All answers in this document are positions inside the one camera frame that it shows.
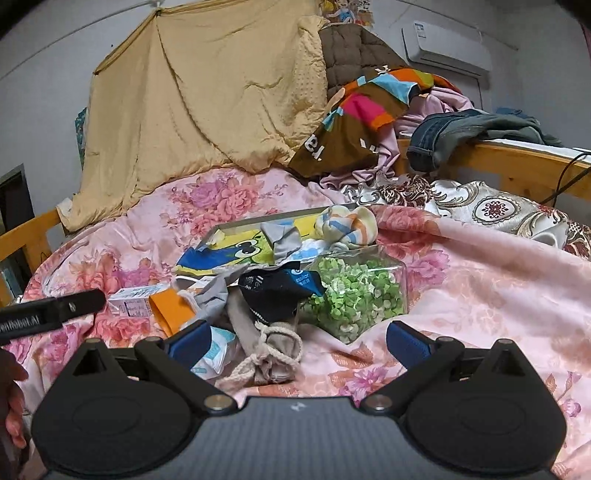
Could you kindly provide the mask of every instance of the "white wall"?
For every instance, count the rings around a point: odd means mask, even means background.
[[[569,147],[591,148],[591,59],[580,24],[558,5],[504,17],[518,47],[523,110]]]
[[[0,41],[0,176],[21,163],[35,214],[55,207],[77,192],[80,161],[74,119],[88,100],[93,69],[148,15],[141,7],[103,20],[60,40],[2,78],[39,49],[81,26],[138,0],[46,0]],[[166,0],[164,6],[183,3]],[[496,9],[484,0],[416,0],[416,3],[484,31],[499,35]],[[441,15],[395,0],[374,0],[374,32],[401,56],[402,23],[425,20],[453,28],[479,39],[478,32]],[[512,88],[515,53],[502,43],[483,36],[491,50],[494,74],[488,89],[482,90],[484,108],[519,104],[520,92]],[[466,88],[479,104],[478,86],[473,80],[447,75]],[[62,237],[50,235],[53,247]]]

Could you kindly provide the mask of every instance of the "plastic container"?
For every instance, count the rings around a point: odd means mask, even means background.
[[[307,270],[320,273],[326,292],[300,304],[300,321],[321,327],[343,343],[408,313],[406,266],[381,246],[323,254]]]

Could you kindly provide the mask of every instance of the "pink floral bedsheet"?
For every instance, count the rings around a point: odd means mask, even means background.
[[[144,197],[126,216],[102,222],[69,241],[36,272],[28,299],[166,280],[188,245],[211,226],[238,218],[322,206],[329,200],[286,172],[250,176],[214,170],[177,180]],[[568,424],[554,466],[564,479],[591,475],[591,264],[529,239],[398,206],[373,207],[378,242],[408,267],[410,314],[400,319],[430,336],[451,335],[490,347],[516,340],[554,394]],[[387,351],[387,322],[344,345],[311,326],[301,369],[286,385],[247,388],[247,395],[351,395],[359,402],[404,369]],[[108,312],[9,348],[31,374],[27,405],[43,393],[87,336],[111,347],[163,335],[151,319]]]

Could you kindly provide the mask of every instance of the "wooden headboard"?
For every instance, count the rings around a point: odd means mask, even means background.
[[[402,160],[395,163],[398,175],[408,172],[406,151],[409,143],[409,140],[398,141]],[[457,148],[444,168],[444,176],[457,178],[457,169],[460,167],[498,174],[501,179],[500,190],[540,202],[554,192],[558,178],[568,163],[568,158],[538,151],[478,143]],[[563,184],[588,166],[585,163],[573,164],[564,175]],[[591,200],[591,176],[573,185],[569,194]],[[58,224],[60,217],[57,210],[52,210],[3,234],[0,236],[0,260],[23,248],[31,272],[34,272],[51,255],[46,232]],[[0,279],[0,306],[10,301],[8,289]]]

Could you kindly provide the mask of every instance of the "human hand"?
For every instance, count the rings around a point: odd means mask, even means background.
[[[8,401],[6,430],[15,447],[23,449],[27,446],[24,437],[22,415],[25,409],[25,396],[16,381],[24,381],[29,377],[27,371],[17,362],[15,356],[0,348],[0,401]]]

